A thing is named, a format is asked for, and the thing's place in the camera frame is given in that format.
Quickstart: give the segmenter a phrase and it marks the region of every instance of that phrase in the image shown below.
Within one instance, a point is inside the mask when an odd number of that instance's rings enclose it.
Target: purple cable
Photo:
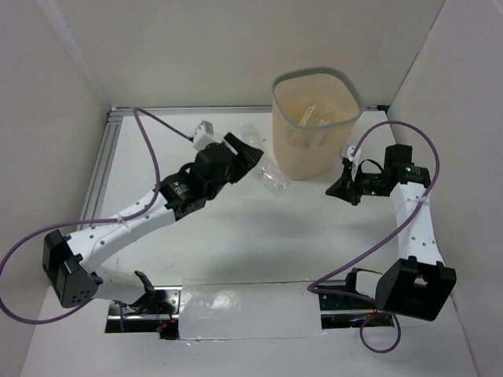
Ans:
[[[134,214],[131,214],[129,216],[125,216],[123,218],[123,220],[125,220],[125,221],[129,221],[129,220],[132,220],[134,218],[140,217],[146,211],[148,211],[154,205],[154,203],[156,202],[157,197],[159,196],[159,190],[160,190],[160,170],[159,170],[159,164],[157,162],[156,153],[154,152],[154,149],[152,147],[152,143],[149,140],[149,136],[145,132],[145,128],[143,127],[143,123],[140,120],[138,112],[141,112],[141,113],[149,116],[150,118],[155,119],[157,122],[163,124],[164,126],[166,126],[167,128],[169,128],[170,130],[174,131],[176,134],[184,137],[185,139],[187,139],[189,141],[192,140],[191,137],[188,137],[187,135],[185,135],[185,134],[181,133],[180,131],[176,130],[175,128],[173,128],[172,126],[170,126],[169,124],[167,124],[163,120],[157,118],[154,114],[151,114],[150,112],[147,112],[146,110],[143,110],[142,108],[133,108],[134,118],[136,119],[136,123],[138,125],[138,128],[140,129],[141,135],[143,136],[143,139],[145,140],[145,143],[147,145],[147,149],[149,150],[150,157],[152,158],[152,163],[153,163],[153,166],[154,166],[154,172],[155,172],[155,175],[156,175],[156,184],[154,186],[154,195],[153,195],[152,199],[150,200],[149,204],[147,204],[147,206],[145,208],[143,208],[142,210],[139,210],[138,212],[136,212]],[[64,222],[60,222],[58,224],[48,225],[48,226],[46,226],[44,228],[41,228],[39,230],[35,230],[34,232],[32,232],[32,233],[28,234],[27,236],[23,237],[21,240],[17,241],[14,244],[14,246],[12,246],[9,249],[9,251],[7,251],[6,255],[0,261],[0,276],[2,275],[3,270],[6,267],[6,264],[7,264],[8,260],[10,259],[10,257],[13,256],[13,254],[16,252],[16,250],[21,245],[23,245],[27,241],[31,240],[33,237],[38,236],[39,234],[42,234],[42,233],[45,233],[45,232],[50,232],[52,230],[59,229],[59,228],[65,228],[67,226],[92,225],[92,224],[94,224],[94,225],[95,224],[111,224],[111,223],[115,223],[115,222],[117,222],[117,218],[99,218],[99,219],[90,219],[90,220],[64,221]],[[0,310],[3,313],[5,313],[8,317],[10,317],[13,320],[16,320],[18,322],[21,322],[23,324],[52,324],[53,322],[57,322],[59,320],[63,320],[64,318],[71,316],[73,313],[77,312],[78,310],[81,310],[81,308],[83,308],[88,303],[89,302],[86,302],[85,304],[83,304],[81,306],[77,306],[76,308],[70,310],[69,312],[67,312],[65,314],[62,314],[62,315],[60,315],[58,317],[49,318],[48,320],[30,320],[28,318],[23,318],[23,317],[18,316],[15,313],[13,313],[6,306],[6,304],[2,300],[2,297],[0,296]]]
[[[427,136],[427,134],[425,134],[422,130],[420,130],[416,126],[413,126],[412,124],[401,122],[401,121],[398,121],[398,120],[387,120],[387,121],[384,121],[384,122],[377,123],[376,125],[370,127],[369,130],[367,130],[367,132],[365,132],[363,134],[362,138],[360,139],[360,141],[356,144],[356,147],[354,148],[354,154],[356,153],[357,150],[360,149],[360,147],[362,146],[363,141],[369,136],[369,134],[372,131],[374,131],[378,127],[385,126],[385,125],[391,125],[391,124],[396,124],[396,125],[399,125],[399,126],[404,126],[404,127],[410,128],[411,130],[416,131],[419,135],[422,136],[423,139],[426,140],[426,142],[428,143],[428,145],[431,148],[431,151],[433,152],[433,156],[435,157],[435,174],[433,174],[433,178],[431,180],[431,184],[428,186],[428,188],[426,188],[426,190],[423,193],[422,197],[425,198],[425,197],[428,196],[428,194],[430,193],[431,189],[433,189],[433,186],[435,185],[435,183],[437,182],[437,179],[439,178],[439,173],[440,173],[440,158],[439,158],[439,153],[437,151],[437,148],[433,144],[433,141],[431,141],[431,139]],[[374,246],[372,246],[371,248],[369,248],[365,253],[359,255],[358,257],[356,257],[352,261],[346,263],[342,267],[339,267],[338,269],[335,269],[332,272],[327,273],[326,275],[320,277],[318,280],[316,280],[312,284],[310,284],[307,287],[307,290],[309,292],[322,293],[322,294],[325,294],[325,295],[338,294],[338,295],[352,297],[352,298],[359,298],[361,300],[364,300],[364,301],[367,301],[367,302],[371,302],[372,304],[375,304],[376,303],[375,300],[372,300],[370,297],[367,297],[367,296],[364,296],[364,295],[356,295],[355,293],[344,292],[344,291],[337,291],[337,290],[319,289],[319,288],[316,288],[316,286],[318,286],[321,283],[324,283],[325,281],[327,281],[328,279],[334,277],[335,275],[338,275],[341,272],[343,272],[343,271],[349,269],[350,267],[356,265],[357,263],[359,263],[363,259],[367,258],[372,253],[374,253],[377,250],[381,249],[381,247],[384,246],[386,243],[388,243],[391,240],[393,240],[408,224],[410,224],[410,222],[414,219],[414,217],[417,215],[417,213],[419,212],[419,210],[421,209],[422,206],[423,206],[423,202],[421,202],[421,201],[418,202],[417,205],[416,205],[416,208],[414,208],[413,213],[410,214],[410,216],[400,226],[398,226],[397,229],[395,229],[393,232],[391,232],[389,236],[385,237],[379,243],[377,243]],[[394,350],[397,347],[398,343],[400,342],[400,338],[402,337],[402,329],[400,328],[400,323],[398,322],[398,318],[396,317],[396,315],[392,314],[392,316],[393,316],[393,320],[396,323],[396,328],[397,328],[397,339],[396,339],[395,343],[390,348],[387,348],[385,350],[376,350],[376,349],[372,348],[371,346],[369,346],[367,344],[367,342],[365,341],[365,339],[363,337],[363,328],[367,325],[368,322],[370,322],[371,320],[373,320],[374,318],[377,317],[377,316],[374,316],[374,317],[370,317],[367,320],[365,320],[365,322],[363,322],[362,326],[360,327],[360,338],[362,339],[362,342],[363,342],[363,344],[364,344],[365,347],[367,347],[369,350],[371,350],[373,352],[376,352],[376,353],[388,353],[388,352],[391,352],[392,350]]]

